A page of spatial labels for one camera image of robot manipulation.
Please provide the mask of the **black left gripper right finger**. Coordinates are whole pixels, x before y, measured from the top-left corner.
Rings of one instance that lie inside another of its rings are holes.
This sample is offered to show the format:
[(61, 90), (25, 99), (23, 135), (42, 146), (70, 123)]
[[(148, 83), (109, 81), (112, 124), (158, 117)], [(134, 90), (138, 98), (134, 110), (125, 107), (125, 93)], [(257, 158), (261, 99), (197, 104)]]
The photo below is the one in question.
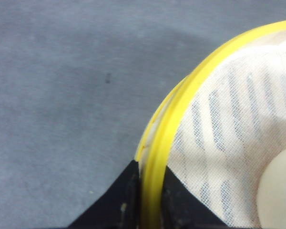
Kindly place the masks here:
[(218, 216), (193, 196), (170, 168), (166, 168), (161, 197), (164, 229), (227, 229)]

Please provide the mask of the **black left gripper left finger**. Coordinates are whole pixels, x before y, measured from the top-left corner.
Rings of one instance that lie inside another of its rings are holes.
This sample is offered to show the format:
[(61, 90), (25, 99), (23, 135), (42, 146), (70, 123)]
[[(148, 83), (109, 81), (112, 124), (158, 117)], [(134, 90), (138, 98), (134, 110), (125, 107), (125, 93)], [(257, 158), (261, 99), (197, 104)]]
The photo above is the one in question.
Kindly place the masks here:
[(135, 229), (139, 216), (139, 164), (132, 160), (107, 191), (69, 229)]

